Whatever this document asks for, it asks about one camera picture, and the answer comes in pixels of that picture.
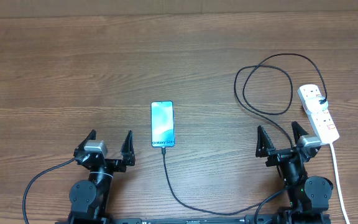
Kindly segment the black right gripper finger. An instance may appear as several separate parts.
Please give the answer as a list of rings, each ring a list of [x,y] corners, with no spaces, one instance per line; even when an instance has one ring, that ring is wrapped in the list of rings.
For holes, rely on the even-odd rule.
[[[302,136],[308,135],[308,133],[296,121],[293,121],[291,123],[291,127],[293,130],[294,140],[296,144]]]
[[[256,157],[268,157],[275,150],[272,140],[263,126],[257,127]]]

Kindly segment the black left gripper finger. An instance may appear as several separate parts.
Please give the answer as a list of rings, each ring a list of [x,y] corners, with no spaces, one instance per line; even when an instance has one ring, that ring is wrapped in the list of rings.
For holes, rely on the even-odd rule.
[[[76,157],[79,154],[79,152],[84,151],[84,147],[89,140],[95,140],[95,139],[96,139],[96,131],[92,129],[89,135],[87,135],[87,137],[75,148],[73,156]]]
[[[135,153],[133,146],[133,132],[130,130],[121,147],[122,160],[127,166],[135,166]]]

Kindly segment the blue Samsung Galaxy smartphone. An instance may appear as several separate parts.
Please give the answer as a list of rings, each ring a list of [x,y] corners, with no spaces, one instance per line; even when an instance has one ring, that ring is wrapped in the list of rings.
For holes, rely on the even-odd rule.
[[[172,101],[151,103],[152,147],[173,147],[175,145],[175,124]]]

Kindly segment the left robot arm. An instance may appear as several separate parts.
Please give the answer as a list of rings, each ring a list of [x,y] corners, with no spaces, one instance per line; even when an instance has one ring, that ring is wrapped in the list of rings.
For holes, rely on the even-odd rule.
[[[107,153],[104,141],[96,139],[95,130],[75,149],[74,160],[89,170],[89,176],[70,189],[68,223],[114,223],[107,212],[109,193],[113,174],[125,172],[128,166],[135,165],[133,132],[129,131],[123,142],[121,159],[108,159]]]

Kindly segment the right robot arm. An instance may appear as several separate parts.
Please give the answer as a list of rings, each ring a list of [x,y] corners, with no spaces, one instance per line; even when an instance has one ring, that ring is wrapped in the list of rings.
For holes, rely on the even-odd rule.
[[[276,167],[284,182],[281,191],[265,199],[256,209],[252,223],[330,223],[329,208],[333,183],[321,176],[308,176],[305,163],[314,158],[321,148],[321,140],[308,134],[296,121],[291,123],[295,145],[276,149],[262,126],[257,127],[256,157],[265,157],[267,167]],[[289,207],[280,207],[276,213],[261,215],[264,204],[283,192],[288,194]]]

